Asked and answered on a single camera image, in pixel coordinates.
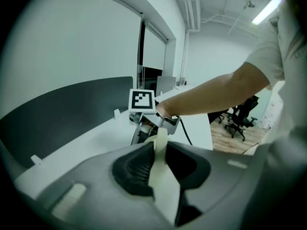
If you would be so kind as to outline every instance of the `fluorescent light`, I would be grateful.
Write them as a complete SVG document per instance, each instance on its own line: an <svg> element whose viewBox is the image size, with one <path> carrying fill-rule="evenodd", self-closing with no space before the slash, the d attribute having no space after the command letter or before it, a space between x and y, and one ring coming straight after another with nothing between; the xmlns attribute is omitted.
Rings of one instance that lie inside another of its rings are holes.
<svg viewBox="0 0 307 230"><path fill-rule="evenodd" d="M257 17L252 21L253 24L258 25L261 21L268 17L272 13L282 0L271 0L267 6L257 15Z"/></svg>

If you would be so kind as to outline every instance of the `wooden floor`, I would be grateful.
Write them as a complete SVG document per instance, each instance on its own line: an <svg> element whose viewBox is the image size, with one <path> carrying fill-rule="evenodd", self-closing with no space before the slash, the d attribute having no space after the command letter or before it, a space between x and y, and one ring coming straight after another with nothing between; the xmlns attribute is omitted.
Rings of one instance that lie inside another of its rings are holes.
<svg viewBox="0 0 307 230"><path fill-rule="evenodd" d="M253 147L261 141L267 130L258 127L249 127L244 130L245 141L242 141L243 137L236 132L234 138L231 135L235 131L232 128L225 129L228 122L227 117L219 124L219 119L215 119L211 124L211 135L213 142L213 149L224 152L240 153L242 154L249 148Z"/></svg>

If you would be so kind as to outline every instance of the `black cable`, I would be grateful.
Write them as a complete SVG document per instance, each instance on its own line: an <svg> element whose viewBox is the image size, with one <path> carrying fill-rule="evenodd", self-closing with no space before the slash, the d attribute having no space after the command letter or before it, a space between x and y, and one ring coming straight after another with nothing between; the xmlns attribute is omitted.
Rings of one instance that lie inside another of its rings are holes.
<svg viewBox="0 0 307 230"><path fill-rule="evenodd" d="M181 122L183 131L184 131L184 133L186 134L186 137L187 137L189 143L192 145L192 142L191 142L191 140L190 140L190 138L189 138L189 136L188 136L188 134L187 134L186 128L185 128L184 125L183 125L182 119L180 119L180 122Z"/></svg>

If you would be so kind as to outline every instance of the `desk surface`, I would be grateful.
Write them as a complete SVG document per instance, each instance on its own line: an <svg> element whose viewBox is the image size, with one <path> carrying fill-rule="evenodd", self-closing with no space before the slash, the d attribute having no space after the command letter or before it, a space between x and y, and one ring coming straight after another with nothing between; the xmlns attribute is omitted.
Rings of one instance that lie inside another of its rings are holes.
<svg viewBox="0 0 307 230"><path fill-rule="evenodd" d="M184 92L191 87L180 87L156 98L162 101ZM182 116L189 138L194 146L212 150L212 138L208 116ZM82 161L109 151L129 146L136 125L129 120L129 112L123 112L118 119L110 119L92 130L77 137L63 147L44 158L42 164L32 166L15 181L15 186L22 192L36 199L53 181ZM188 144L181 124L176 133L170 136L173 141Z"/></svg>

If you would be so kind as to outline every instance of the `person's arm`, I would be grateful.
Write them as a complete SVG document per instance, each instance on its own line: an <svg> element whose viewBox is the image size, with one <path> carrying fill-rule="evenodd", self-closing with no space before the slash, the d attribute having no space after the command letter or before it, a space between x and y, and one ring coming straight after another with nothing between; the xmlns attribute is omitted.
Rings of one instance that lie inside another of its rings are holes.
<svg viewBox="0 0 307 230"><path fill-rule="evenodd" d="M239 105L269 85L266 76L245 62L233 73L216 77L157 106L163 116L212 113Z"/></svg>

